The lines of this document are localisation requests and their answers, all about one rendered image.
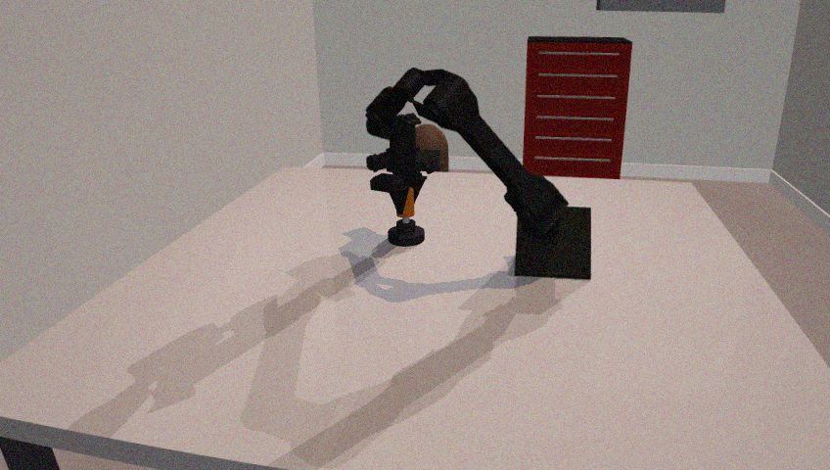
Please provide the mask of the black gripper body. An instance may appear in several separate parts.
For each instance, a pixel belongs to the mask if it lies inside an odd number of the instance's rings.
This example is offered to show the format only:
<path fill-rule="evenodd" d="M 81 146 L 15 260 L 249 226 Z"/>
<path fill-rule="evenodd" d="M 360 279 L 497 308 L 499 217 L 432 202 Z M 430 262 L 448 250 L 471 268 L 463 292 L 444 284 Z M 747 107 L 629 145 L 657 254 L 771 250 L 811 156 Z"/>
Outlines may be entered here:
<path fill-rule="evenodd" d="M 386 150 L 391 154 L 392 171 L 389 172 L 392 174 L 380 173 L 374 176 L 370 180 L 371 190 L 395 193 L 405 187 L 406 177 L 419 178 L 422 176 L 421 170 L 427 174 L 435 171 L 432 160 L 416 158 L 416 153 L 420 151 L 420 146 L 416 146 L 416 143 L 405 146 L 390 144 Z"/>

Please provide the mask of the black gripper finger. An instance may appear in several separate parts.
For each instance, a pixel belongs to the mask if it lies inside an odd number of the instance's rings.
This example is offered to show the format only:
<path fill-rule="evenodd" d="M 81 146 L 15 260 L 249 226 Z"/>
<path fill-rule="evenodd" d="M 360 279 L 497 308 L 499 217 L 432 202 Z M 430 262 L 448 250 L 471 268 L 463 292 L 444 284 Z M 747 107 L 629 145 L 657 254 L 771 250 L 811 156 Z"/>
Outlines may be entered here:
<path fill-rule="evenodd" d="M 408 195 L 408 191 L 409 191 L 409 186 L 405 186 L 401 190 L 399 190 L 395 193 L 389 193 L 392 197 L 392 201 L 394 203 L 394 206 L 395 206 L 396 211 L 397 211 L 398 214 L 403 214 L 406 199 L 407 199 L 407 195 Z"/>
<path fill-rule="evenodd" d="M 406 177 L 404 180 L 405 186 L 409 186 L 414 189 L 414 204 L 426 179 L 427 176 L 422 175 L 419 178 Z"/>

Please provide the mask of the dark grey round pedestal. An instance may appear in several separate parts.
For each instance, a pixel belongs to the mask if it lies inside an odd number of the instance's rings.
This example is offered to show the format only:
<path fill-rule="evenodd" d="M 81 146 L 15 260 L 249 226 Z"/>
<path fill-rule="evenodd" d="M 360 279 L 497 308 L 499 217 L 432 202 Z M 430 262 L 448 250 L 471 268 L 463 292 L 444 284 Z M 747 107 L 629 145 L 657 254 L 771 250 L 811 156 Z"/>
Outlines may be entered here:
<path fill-rule="evenodd" d="M 388 231 L 389 242 L 396 246 L 409 247 L 419 245 L 425 240 L 425 230 L 416 225 L 415 220 L 403 217 L 396 226 Z"/>

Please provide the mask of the orange knob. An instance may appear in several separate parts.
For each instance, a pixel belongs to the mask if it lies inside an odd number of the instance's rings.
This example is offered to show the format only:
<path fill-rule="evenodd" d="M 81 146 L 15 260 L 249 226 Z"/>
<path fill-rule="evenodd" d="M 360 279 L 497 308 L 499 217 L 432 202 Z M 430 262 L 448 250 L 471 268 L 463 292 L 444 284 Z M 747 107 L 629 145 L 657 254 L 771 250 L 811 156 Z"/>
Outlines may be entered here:
<path fill-rule="evenodd" d="M 403 214 L 396 212 L 396 215 L 398 217 L 411 217 L 414 215 L 414 189 L 412 187 L 409 187 Z"/>

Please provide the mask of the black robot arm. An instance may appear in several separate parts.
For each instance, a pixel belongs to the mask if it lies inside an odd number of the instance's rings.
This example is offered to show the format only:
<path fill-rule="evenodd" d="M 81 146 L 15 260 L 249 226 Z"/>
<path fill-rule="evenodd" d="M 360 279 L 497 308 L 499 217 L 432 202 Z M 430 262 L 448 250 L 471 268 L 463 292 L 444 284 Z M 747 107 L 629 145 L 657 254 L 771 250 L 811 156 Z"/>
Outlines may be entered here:
<path fill-rule="evenodd" d="M 424 85 L 435 88 L 423 105 L 414 97 Z M 398 116 L 407 101 L 420 117 L 458 132 L 506 185 L 505 201 L 521 221 L 526 242 L 558 242 L 560 215 L 569 202 L 551 181 L 528 172 L 512 155 L 481 117 L 477 97 L 461 76 L 447 70 L 408 70 L 366 108 L 367 132 L 392 145 L 415 144 L 415 125 L 421 121 L 414 113 Z"/>

